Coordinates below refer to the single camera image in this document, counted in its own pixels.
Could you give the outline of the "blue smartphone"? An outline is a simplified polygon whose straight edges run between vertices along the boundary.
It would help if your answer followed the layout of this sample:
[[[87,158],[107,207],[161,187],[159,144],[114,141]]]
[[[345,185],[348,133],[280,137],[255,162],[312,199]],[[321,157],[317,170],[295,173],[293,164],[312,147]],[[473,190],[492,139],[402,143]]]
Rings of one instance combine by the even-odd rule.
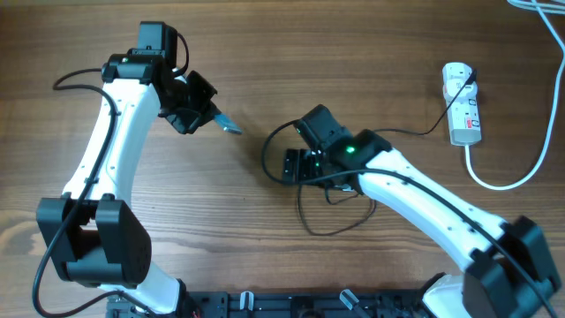
[[[241,135],[243,130],[228,116],[223,113],[218,113],[214,116],[215,123],[222,128],[226,133]]]

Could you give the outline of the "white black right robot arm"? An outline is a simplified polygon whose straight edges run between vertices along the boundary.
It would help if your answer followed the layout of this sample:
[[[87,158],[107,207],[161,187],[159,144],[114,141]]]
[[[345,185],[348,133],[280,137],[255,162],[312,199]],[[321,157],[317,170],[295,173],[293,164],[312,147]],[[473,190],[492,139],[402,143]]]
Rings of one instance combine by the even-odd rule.
[[[357,135],[318,105],[291,121],[308,150],[285,179],[297,185],[349,187],[393,209],[425,233],[461,273],[443,274],[421,299],[436,317],[551,315],[561,278],[541,228],[513,223],[451,193],[417,170],[376,132]]]

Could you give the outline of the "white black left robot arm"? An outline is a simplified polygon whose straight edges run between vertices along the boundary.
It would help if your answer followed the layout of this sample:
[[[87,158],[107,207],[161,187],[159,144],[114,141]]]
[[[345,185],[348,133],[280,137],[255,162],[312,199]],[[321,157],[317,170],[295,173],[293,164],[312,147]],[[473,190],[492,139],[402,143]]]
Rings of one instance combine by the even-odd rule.
[[[52,264],[60,279],[98,288],[138,315],[195,317],[199,307],[185,283],[152,261],[151,238],[132,212],[132,184],[154,120],[194,133],[220,116],[215,88],[142,49],[112,56],[101,75],[101,109],[80,165],[62,194],[36,210],[47,249],[33,282],[34,309],[45,314],[40,288]]]

